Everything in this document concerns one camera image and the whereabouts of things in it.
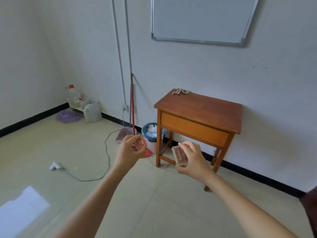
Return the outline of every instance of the plastic bottle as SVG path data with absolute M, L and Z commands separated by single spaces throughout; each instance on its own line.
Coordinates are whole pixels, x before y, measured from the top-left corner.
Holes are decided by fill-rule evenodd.
M 68 87 L 67 102 L 72 108 L 80 108 L 80 102 L 82 101 L 81 93 L 78 92 L 73 84 L 70 84 Z

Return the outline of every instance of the tiled floor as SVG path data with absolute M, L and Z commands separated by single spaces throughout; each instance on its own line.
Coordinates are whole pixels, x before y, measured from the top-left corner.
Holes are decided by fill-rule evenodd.
M 104 119 L 61 124 L 51 116 L 0 138 L 0 237 L 53 236 L 99 181 L 78 182 L 49 171 L 50 164 L 60 162 L 81 179 L 100 177 L 107 169 L 104 141 L 120 128 Z M 107 142 L 111 164 L 115 137 Z M 224 168 L 219 174 L 297 236 L 313 237 L 298 199 Z M 117 188 L 96 237 L 246 237 L 203 188 L 172 165 L 156 168 L 142 159 Z

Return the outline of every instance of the wooden desk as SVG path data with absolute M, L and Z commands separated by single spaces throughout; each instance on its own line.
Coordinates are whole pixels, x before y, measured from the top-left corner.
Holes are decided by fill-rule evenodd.
M 217 172 L 234 135 L 241 132 L 242 105 L 195 93 L 172 95 L 175 90 L 154 105 L 158 110 L 156 166 L 161 165 L 161 159 L 176 165 L 159 152 L 165 128 L 170 131 L 166 147 L 171 148 L 174 132 L 216 147 L 211 165 Z

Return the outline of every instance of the electrical outlet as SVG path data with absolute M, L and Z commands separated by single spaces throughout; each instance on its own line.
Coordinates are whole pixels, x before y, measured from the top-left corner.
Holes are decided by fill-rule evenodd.
M 129 105 L 123 104 L 122 107 L 123 107 L 123 110 L 129 112 Z

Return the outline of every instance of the left hand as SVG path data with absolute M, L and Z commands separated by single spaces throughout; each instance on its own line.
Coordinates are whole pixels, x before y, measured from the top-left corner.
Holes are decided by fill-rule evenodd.
M 140 138 L 140 135 L 125 136 L 117 149 L 117 156 L 113 167 L 124 172 L 124 174 L 128 173 L 136 162 L 145 154 L 146 147 L 143 147 L 138 151 L 133 151 L 132 145 L 138 138 Z

